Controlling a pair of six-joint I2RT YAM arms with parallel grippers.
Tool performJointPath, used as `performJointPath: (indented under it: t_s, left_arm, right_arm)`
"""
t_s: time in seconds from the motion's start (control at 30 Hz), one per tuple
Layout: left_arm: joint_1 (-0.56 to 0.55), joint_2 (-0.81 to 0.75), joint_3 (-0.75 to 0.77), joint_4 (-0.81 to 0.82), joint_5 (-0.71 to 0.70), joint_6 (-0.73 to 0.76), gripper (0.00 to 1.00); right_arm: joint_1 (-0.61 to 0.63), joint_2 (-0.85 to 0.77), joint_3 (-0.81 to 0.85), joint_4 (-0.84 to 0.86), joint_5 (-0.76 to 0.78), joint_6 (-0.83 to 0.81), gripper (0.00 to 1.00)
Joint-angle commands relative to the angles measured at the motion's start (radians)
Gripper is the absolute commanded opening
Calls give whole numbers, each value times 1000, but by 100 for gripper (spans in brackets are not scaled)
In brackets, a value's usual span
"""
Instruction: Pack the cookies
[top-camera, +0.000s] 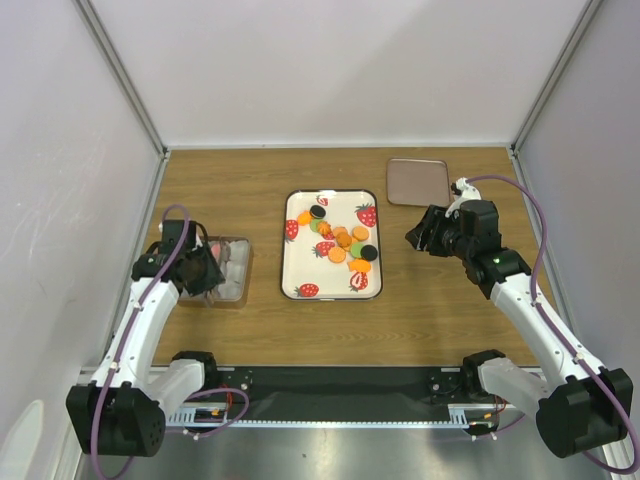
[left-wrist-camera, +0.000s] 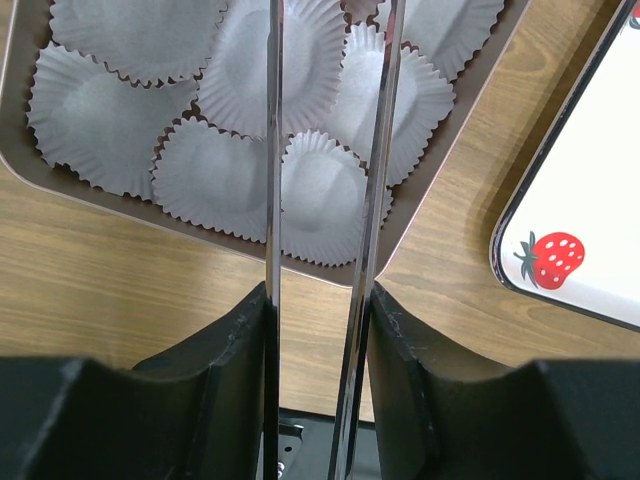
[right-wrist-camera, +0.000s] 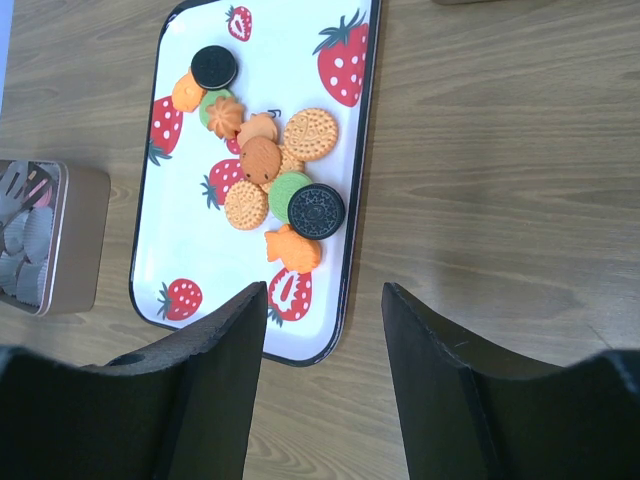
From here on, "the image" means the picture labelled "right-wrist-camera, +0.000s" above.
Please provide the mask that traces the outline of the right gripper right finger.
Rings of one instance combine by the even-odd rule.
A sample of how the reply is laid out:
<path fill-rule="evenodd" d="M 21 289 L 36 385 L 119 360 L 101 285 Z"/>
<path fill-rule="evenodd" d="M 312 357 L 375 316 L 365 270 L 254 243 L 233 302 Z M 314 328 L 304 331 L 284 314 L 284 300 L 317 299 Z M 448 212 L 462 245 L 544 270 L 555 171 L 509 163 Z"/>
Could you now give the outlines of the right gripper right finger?
<path fill-rule="evenodd" d="M 396 283 L 382 315 L 413 479 L 635 479 L 639 354 L 560 367 L 499 346 Z"/>

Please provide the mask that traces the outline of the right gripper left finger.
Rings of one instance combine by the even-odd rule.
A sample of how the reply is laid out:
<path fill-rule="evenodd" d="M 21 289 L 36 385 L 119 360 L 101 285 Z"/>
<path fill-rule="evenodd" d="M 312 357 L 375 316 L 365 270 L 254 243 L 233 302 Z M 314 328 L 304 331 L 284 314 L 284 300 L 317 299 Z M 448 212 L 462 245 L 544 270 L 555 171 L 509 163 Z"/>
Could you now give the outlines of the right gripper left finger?
<path fill-rule="evenodd" d="M 239 479 L 248 448 L 267 291 L 106 365 L 1 350 L 5 479 Z"/>

